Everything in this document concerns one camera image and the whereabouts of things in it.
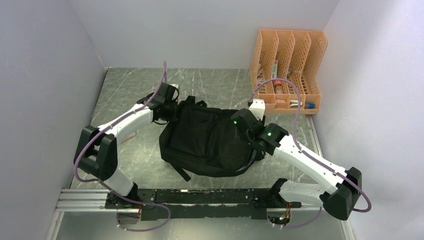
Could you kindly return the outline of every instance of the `bottle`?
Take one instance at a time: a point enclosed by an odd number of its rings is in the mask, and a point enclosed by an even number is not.
[[[274,81],[274,93],[283,94],[283,83],[281,81]]]

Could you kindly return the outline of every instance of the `black bag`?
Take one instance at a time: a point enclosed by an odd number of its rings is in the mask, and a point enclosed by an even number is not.
[[[206,107],[189,96],[178,104],[177,121],[159,136],[160,155],[188,182],[183,170],[209,177],[233,177],[246,172],[257,153],[240,135],[231,116],[237,110]]]

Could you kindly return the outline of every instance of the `marble tabletop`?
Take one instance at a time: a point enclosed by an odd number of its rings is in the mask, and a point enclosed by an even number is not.
[[[161,68],[109,68],[92,115],[92,126],[107,123],[128,109],[137,100],[153,92],[158,85]],[[180,100],[196,96],[208,107],[242,109],[252,93],[247,69],[186,69],[169,68],[168,83],[178,84]],[[291,131],[294,115],[266,115],[267,123],[276,123]],[[244,174],[236,177],[213,178],[187,172],[191,180],[186,182],[172,167],[161,159],[159,135],[163,125],[149,124],[136,131],[131,139],[118,148],[118,167],[139,188],[209,189],[209,188],[270,188],[278,178],[300,183],[315,183],[292,164],[267,155],[254,163]],[[298,140],[307,148],[317,151],[311,119],[300,116],[296,130]],[[80,171],[87,179],[92,176]],[[72,181],[73,189],[99,189],[96,182]]]

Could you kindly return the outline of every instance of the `perforated plastic divider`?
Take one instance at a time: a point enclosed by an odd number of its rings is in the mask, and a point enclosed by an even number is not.
[[[262,68],[262,75],[268,80],[272,77],[274,62],[278,60],[277,77],[288,79],[299,88],[303,103],[300,112],[316,114],[321,104],[316,75],[326,47],[327,39],[323,32],[260,30],[250,66],[252,88],[258,86],[258,70]],[[272,83],[267,83],[265,94],[256,94],[256,98],[265,100],[266,113],[296,112],[295,107],[290,108],[290,100],[298,97],[286,83],[282,94],[275,94]],[[305,103],[313,103],[315,108],[306,109]]]

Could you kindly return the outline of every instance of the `green marble table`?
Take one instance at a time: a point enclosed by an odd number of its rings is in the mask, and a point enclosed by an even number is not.
[[[109,68],[92,115],[91,125],[107,123],[128,109],[137,100],[153,92],[158,85],[160,68]],[[185,69],[167,70],[168,82],[179,84],[180,100],[189,95],[204,100],[209,107],[222,109],[242,109],[252,93],[249,71],[246,69]],[[276,123],[290,130],[294,115],[267,115],[267,123]],[[297,127],[299,142],[317,151],[317,140],[313,135],[312,119],[300,116]],[[186,182],[172,167],[161,159],[159,135],[164,126],[149,124],[140,128],[136,135],[124,142],[118,149],[119,169],[139,188],[269,188],[278,178],[286,178],[301,183],[314,181],[299,169],[284,160],[269,156],[254,163],[244,174],[236,177],[212,178],[194,175]],[[80,172],[83,178],[90,178]],[[81,183],[74,180],[71,188],[98,189],[96,182]]]

